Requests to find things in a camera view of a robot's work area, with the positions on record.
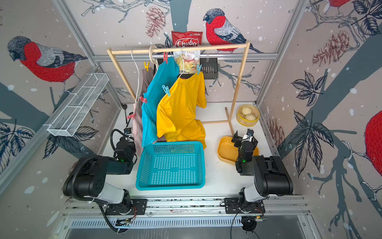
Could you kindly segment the yellow t-shirt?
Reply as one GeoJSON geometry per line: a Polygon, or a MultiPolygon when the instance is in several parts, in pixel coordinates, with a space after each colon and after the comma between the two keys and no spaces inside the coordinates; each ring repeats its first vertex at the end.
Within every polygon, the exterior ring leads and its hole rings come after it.
{"type": "Polygon", "coordinates": [[[206,108],[205,78],[202,72],[188,79],[178,78],[157,107],[157,136],[167,142],[198,141],[206,148],[206,132],[196,109],[206,108]]]}

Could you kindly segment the white wire hanger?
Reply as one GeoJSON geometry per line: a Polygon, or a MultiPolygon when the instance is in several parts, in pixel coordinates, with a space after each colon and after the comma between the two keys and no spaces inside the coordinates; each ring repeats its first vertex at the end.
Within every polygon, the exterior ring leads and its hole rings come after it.
{"type": "Polygon", "coordinates": [[[200,64],[199,50],[184,50],[181,48],[180,55],[177,58],[177,64],[179,66],[179,78],[184,74],[197,73],[197,65],[200,64]]]}

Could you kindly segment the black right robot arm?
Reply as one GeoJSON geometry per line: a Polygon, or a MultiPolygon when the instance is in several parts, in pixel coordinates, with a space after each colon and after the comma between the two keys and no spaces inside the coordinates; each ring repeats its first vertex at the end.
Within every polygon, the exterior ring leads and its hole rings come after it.
{"type": "Polygon", "coordinates": [[[247,129],[243,137],[236,132],[231,140],[238,148],[235,162],[236,171],[241,176],[252,176],[253,184],[243,187],[238,194],[238,209],[243,212],[257,210],[257,204],[268,196],[285,196],[293,194],[293,183],[279,156],[265,157],[254,155],[258,141],[254,131],[247,129]]]}

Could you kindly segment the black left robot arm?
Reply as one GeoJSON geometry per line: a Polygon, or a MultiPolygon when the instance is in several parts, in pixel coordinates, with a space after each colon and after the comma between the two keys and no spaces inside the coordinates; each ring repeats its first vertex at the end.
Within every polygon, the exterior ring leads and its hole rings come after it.
{"type": "Polygon", "coordinates": [[[63,185],[63,193],[78,201],[95,202],[106,215],[136,215],[137,210],[125,189],[106,182],[107,175],[129,175],[137,161],[134,141],[122,137],[113,146],[113,157],[82,157],[63,185]]]}

